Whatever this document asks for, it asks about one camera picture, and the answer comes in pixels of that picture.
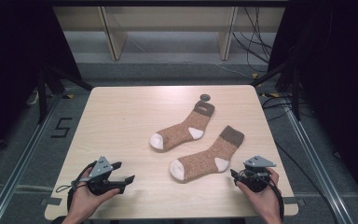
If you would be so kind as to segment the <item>person's right hand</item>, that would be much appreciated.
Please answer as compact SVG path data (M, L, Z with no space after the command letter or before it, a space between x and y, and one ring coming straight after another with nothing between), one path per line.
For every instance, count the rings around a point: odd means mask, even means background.
M236 182L236 185L246 195L259 216L262 213L275 213L280 216L279 201L271 187L267 187L261 192L252 192L247 186L239 181Z

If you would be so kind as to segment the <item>grey tape strip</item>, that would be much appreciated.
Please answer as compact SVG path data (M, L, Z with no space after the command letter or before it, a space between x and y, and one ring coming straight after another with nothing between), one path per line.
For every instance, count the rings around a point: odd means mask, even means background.
M284 204L297 204L299 206L304 206L305 201L297 197L283 197Z

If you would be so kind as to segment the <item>brown white sock with label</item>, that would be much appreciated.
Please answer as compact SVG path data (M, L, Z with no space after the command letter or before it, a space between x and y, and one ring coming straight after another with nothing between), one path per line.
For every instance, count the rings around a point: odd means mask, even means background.
M182 122L154 133L149 140L150 146L165 151L202 138L213 112L213 105L198 101Z

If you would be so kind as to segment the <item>light wooden shelf unit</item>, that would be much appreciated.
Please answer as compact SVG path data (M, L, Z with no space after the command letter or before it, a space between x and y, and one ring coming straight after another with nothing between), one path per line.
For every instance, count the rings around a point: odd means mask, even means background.
M280 7L55 7L64 31L102 31L113 60L121 56L129 32L213 32L222 60L227 60L232 34L259 27L275 33Z

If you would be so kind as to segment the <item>metal floor rail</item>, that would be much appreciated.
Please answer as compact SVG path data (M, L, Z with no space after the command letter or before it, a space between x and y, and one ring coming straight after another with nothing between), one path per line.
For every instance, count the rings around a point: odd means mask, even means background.
M39 145L42 135L48 127L48 123L51 120L52 114L56 109L57 105L61 101L60 95L54 95L51 99L51 104L48 106L48 111L46 116L37 123L33 135L30 138L26 148L23 150L16 166L13 168L12 172L6 183L0 190L0 219L5 213L7 206L15 192L16 187L20 183L20 180L27 169L37 146Z
M296 136L301 143L305 154L307 155L318 182L321 185L324 197L333 210L334 217L337 219L337 224L353 224L347 206L340 197L330 175L327 173L327 170L318 156L314 145L310 141L309 135L307 134L304 126L301 121L296 118L294 114L295 110L290 107L286 108L285 111L287 112L287 117L295 130Z

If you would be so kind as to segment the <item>person's left hand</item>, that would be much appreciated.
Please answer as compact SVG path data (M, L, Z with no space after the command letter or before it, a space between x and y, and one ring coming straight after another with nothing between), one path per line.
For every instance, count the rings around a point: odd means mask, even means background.
M118 189L111 189L103 195L96 196L89 191L86 182L79 181L67 215L78 214L88 219L95 213L100 205L117 194L119 194Z

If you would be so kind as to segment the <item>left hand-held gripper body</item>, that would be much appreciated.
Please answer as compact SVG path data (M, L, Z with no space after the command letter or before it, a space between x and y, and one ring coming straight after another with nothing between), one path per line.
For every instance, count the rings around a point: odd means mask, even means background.
M119 182L112 182L109 176L113 171L111 164L105 156L101 156L93 163L90 173L86 177L80 179L81 182L86 182L89 191L94 195L103 195L111 189L118 189L119 194L123 194L125 187L120 186Z

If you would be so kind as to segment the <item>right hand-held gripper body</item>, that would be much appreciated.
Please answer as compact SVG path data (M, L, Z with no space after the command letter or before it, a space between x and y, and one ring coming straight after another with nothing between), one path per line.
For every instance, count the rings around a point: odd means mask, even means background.
M239 172L238 180L252 192L261 192L270 181L269 168L275 167L276 163L256 155L244 161L243 165L244 169Z

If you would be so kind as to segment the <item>black curtain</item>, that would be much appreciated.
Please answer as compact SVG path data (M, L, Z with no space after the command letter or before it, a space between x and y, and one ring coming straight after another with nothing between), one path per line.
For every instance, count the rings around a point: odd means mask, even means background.
M358 0L288 1L268 68L288 59L309 30L313 42L300 62L300 81L358 185Z
M0 141L46 66L81 79L53 7L46 0L0 0Z

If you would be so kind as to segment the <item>black metal stand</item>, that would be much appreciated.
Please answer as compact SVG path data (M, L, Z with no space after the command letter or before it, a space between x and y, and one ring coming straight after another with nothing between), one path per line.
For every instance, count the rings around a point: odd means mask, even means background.
M37 74L39 123L41 123L48 114L46 87L49 87L53 94L62 94L65 91L65 87L62 85L62 79L69 80L87 91L93 89L93 86L85 82L81 77L75 77L54 66L43 66Z
M275 88L278 92L287 91L288 88L291 88L292 96L292 113L294 114L297 120L300 120L299 115L299 58L300 50L296 47L292 47L289 50L288 59L285 60L282 64L276 68L268 71L264 76L257 78L251 83L251 86L256 87L265 81L279 75L279 79L276 82Z

